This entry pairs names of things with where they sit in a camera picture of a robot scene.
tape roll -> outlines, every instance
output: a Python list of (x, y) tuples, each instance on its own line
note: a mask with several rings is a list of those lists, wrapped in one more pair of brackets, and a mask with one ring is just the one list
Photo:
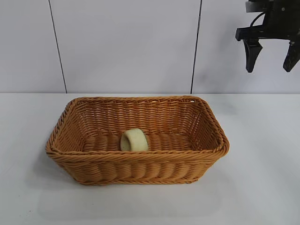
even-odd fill
[(122, 151), (147, 151), (148, 143), (145, 134), (141, 129), (125, 131), (121, 137)]

wicker basket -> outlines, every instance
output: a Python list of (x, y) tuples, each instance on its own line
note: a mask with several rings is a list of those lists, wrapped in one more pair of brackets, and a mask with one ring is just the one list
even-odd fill
[[(146, 134), (149, 151), (120, 151), (122, 133), (132, 128)], [(46, 145), (86, 185), (192, 183), (228, 149), (210, 107), (193, 96), (77, 98)]]

white table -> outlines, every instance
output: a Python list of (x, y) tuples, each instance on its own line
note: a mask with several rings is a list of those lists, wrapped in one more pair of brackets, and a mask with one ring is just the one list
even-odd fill
[(65, 105), (91, 94), (0, 94), (1, 225), (298, 225), (300, 95), (199, 95), (231, 148), (196, 183), (77, 184), (45, 154)]

robotic arm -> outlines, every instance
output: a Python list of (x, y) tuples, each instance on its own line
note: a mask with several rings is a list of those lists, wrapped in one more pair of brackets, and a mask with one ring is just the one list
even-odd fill
[[(290, 40), (284, 69), (290, 72), (300, 60), (300, 0), (249, 0), (247, 12), (260, 13), (249, 27), (238, 28), (236, 39), (243, 40), (246, 50), (246, 69), (251, 73), (263, 49), (260, 39)], [(262, 25), (254, 26), (265, 15)]]

basket rim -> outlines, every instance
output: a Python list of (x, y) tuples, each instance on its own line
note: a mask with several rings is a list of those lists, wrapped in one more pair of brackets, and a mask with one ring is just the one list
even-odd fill
[[(68, 119), (69, 116), (69, 111), (73, 110), (74, 106), (80, 102), (80, 101), (102, 101), (102, 102), (113, 102), (113, 101), (134, 101), (136, 102), (137, 100), (139, 102), (147, 102), (147, 101), (152, 101), (152, 102), (157, 102), (157, 101), (198, 101), (202, 104), (204, 104), (205, 109), (203, 112), (206, 114), (206, 116), (210, 119), (210, 122), (214, 126), (214, 130), (216, 131), (217, 135), (217, 140), (219, 142), (219, 145), (215, 149), (203, 149), (203, 150), (188, 150), (188, 151), (180, 151), (180, 150), (156, 150), (156, 151), (141, 151), (141, 152), (130, 152), (130, 151), (67, 151), (63, 152), (54, 147), (55, 142), (57, 141), (58, 136), (60, 135), (61, 130), (65, 126), (65, 121)], [(106, 157), (106, 156), (116, 156), (119, 157), (120, 155), (123, 155), (125, 158), (131, 157), (132, 155), (135, 156), (145, 156), (145, 155), (165, 155), (165, 154), (172, 154), (172, 155), (180, 155), (180, 156), (195, 156), (195, 155), (201, 155), (200, 158), (205, 159), (209, 156), (214, 156), (220, 155), (220, 157), (224, 156), (227, 154), (229, 150), (229, 141), (227, 137), (224, 134), (223, 129), (219, 125), (217, 119), (215, 118), (210, 106), (208, 103), (201, 99), (200, 97), (196, 96), (166, 96), (166, 97), (78, 97), (73, 100), (71, 100), (64, 112), (61, 114), (56, 126), (54, 127), (54, 130), (52, 131), (49, 140), (46, 144), (46, 153), (48, 155), (60, 155), (60, 156), (68, 156), (68, 157), (90, 157), (90, 156), (99, 156), (99, 157)]]

